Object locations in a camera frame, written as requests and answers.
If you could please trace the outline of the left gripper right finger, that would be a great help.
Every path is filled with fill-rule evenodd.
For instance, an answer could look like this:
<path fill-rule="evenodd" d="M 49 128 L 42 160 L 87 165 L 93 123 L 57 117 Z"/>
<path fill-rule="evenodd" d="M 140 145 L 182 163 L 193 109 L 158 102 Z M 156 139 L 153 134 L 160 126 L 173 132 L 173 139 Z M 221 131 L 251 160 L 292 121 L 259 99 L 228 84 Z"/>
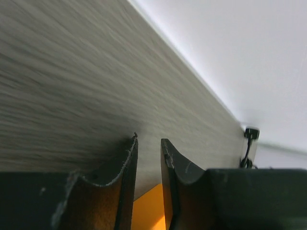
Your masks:
<path fill-rule="evenodd" d="M 213 230 L 216 217 L 205 170 L 161 139 L 161 173 L 167 230 Z"/>

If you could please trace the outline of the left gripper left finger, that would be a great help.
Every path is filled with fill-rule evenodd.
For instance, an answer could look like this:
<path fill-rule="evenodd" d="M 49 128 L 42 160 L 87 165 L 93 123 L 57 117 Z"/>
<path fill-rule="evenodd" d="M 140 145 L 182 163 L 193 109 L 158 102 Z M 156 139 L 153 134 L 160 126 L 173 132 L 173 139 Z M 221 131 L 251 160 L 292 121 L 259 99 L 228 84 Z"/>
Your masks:
<path fill-rule="evenodd" d="M 54 229 L 131 229 L 138 136 L 124 140 L 115 152 L 114 158 L 91 173 L 71 176 L 63 205 L 52 217 Z"/>

